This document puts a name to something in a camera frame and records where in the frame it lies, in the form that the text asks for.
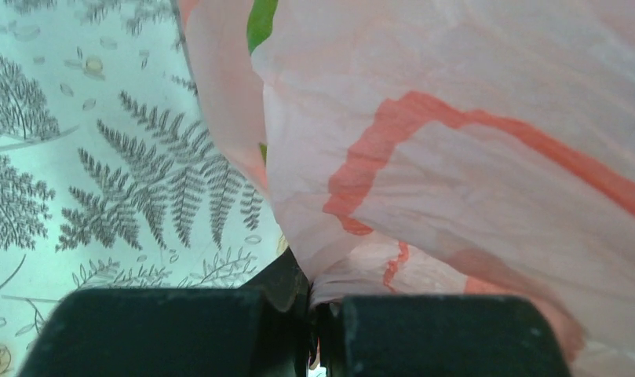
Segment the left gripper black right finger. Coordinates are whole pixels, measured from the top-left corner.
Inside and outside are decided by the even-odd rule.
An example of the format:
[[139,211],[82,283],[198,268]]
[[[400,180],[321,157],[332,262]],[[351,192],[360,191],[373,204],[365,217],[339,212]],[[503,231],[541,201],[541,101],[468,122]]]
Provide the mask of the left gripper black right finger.
[[519,297],[348,296],[316,313],[329,376],[571,375],[547,320]]

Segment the pink plastic grocery bag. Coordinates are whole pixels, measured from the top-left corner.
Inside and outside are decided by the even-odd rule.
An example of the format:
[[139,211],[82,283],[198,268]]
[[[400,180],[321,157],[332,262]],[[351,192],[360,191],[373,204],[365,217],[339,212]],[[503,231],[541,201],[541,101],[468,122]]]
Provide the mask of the pink plastic grocery bag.
[[511,294],[635,376],[635,1],[181,1],[216,146],[312,306]]

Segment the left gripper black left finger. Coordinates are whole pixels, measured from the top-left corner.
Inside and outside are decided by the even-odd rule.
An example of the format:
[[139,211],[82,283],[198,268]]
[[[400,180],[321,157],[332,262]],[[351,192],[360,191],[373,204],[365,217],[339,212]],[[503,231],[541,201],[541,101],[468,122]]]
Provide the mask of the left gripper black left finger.
[[308,291],[290,251],[238,288],[76,291],[20,375],[304,376]]

